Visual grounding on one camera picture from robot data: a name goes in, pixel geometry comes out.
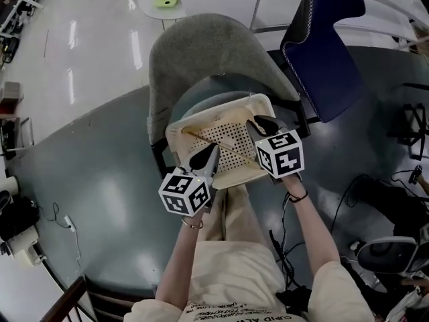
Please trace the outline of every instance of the person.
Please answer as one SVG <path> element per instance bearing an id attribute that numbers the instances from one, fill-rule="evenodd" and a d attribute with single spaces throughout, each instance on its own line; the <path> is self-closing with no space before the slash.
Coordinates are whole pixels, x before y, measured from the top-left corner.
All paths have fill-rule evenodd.
<path id="1" fill-rule="evenodd" d="M 429 280 L 425 278 L 404 278 L 399 274 L 379 273 L 376 276 L 387 290 L 380 292 L 367 285 L 350 263 L 343 262 L 343 266 L 379 321 L 400 322 L 404 317 L 408 322 L 420 321 L 425 308 L 429 307 Z"/>
<path id="2" fill-rule="evenodd" d="M 308 319 L 374 321 L 300 179 L 282 180 L 293 196 L 314 275 Z M 305 321 L 275 297 L 285 290 L 284 277 L 244 185 L 218 191 L 210 214 L 199 211 L 182 220 L 155 299 L 135 303 L 125 322 Z"/>

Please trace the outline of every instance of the plastic basket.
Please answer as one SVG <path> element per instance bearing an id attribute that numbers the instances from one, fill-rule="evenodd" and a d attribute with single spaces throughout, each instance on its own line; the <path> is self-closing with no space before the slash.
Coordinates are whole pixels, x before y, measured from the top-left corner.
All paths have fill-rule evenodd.
<path id="1" fill-rule="evenodd" d="M 184 127 L 198 126 L 210 121 L 219 120 L 220 116 L 230 109 L 244 107 L 253 115 L 268 115 L 275 117 L 273 107 L 268 97 L 263 94 L 250 95 L 242 99 L 237 99 L 229 103 L 218 105 L 210 109 L 198 112 L 180 121 L 174 122 L 167 127 L 166 137 L 172 153 L 176 153 L 180 161 L 183 161 L 189 153 L 206 146 L 207 143 L 187 133 L 182 133 Z M 253 144 L 247 133 L 247 129 L 242 123 L 230 121 L 225 125 L 209 127 L 200 130 L 197 135 L 214 141 L 228 144 L 229 148 L 245 156 L 255 159 Z M 227 189 L 228 187 L 244 184 L 246 182 L 261 178 L 267 172 L 258 168 L 250 161 L 234 155 L 228 150 L 221 148 L 221 158 L 217 173 L 213 177 L 213 187 L 215 189 Z"/>

